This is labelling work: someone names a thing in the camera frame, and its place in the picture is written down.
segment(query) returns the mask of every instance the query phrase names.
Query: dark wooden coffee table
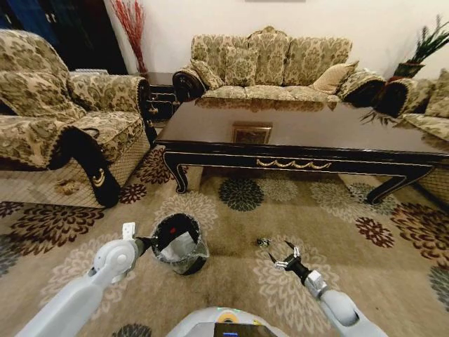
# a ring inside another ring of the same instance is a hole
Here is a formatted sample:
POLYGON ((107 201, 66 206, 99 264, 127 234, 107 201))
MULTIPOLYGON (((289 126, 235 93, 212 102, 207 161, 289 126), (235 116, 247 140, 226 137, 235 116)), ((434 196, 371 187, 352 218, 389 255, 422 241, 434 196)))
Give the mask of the dark wooden coffee table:
POLYGON ((156 144, 178 193, 187 191, 181 165, 391 176, 371 204, 449 160, 445 141, 342 103, 203 98, 182 104, 156 144))

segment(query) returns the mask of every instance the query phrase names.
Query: small trash bin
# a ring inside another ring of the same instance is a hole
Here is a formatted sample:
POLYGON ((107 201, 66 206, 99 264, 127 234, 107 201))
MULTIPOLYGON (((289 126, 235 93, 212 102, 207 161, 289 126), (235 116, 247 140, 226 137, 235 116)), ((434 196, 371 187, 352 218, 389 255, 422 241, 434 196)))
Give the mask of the small trash bin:
POLYGON ((156 225, 151 240, 156 258, 180 275, 199 271, 209 257, 200 225, 184 213, 164 218, 156 225))

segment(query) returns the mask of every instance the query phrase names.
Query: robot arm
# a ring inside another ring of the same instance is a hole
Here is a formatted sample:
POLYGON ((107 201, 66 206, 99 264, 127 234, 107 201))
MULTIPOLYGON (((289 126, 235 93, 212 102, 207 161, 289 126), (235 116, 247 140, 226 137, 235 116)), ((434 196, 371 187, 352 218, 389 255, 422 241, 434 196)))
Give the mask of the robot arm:
POLYGON ((19 337, 75 336, 98 309, 103 292, 134 268, 148 249, 148 239, 134 239, 135 223, 123 224, 123 239, 107 242, 83 277, 68 283, 19 332, 19 337))
POLYGON ((318 301, 324 314, 341 336, 387 336, 380 327, 366 318, 347 294, 329 289, 319 272, 307 269, 301 263, 300 250, 290 242, 286 243, 293 249, 293 254, 284 261, 277 261, 269 254, 274 267, 288 272, 292 271, 301 279, 302 285, 318 301))

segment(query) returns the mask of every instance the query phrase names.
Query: robot screen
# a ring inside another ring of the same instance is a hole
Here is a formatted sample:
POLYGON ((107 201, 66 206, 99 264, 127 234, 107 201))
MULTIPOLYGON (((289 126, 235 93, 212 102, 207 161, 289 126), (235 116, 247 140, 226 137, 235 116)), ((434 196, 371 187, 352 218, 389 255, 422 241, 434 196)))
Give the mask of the robot screen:
POLYGON ((264 325, 216 323, 213 337, 276 337, 264 325))

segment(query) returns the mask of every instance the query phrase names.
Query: floor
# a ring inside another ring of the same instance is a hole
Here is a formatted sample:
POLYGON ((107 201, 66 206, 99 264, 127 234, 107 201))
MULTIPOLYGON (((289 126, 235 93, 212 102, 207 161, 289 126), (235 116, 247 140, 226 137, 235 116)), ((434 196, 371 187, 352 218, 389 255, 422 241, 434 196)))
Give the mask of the floor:
POLYGON ((85 273, 122 223, 147 236, 177 212, 201 224, 204 267, 180 276, 148 251, 106 290, 80 336, 165 336, 208 306, 262 316, 292 337, 337 336, 295 275, 272 267, 268 251, 290 253, 284 239, 389 336, 447 336, 449 216, 414 188, 369 206, 361 200, 380 183, 370 176, 190 167, 191 192, 178 195, 162 153, 146 156, 112 209, 0 203, 2 336, 85 273))

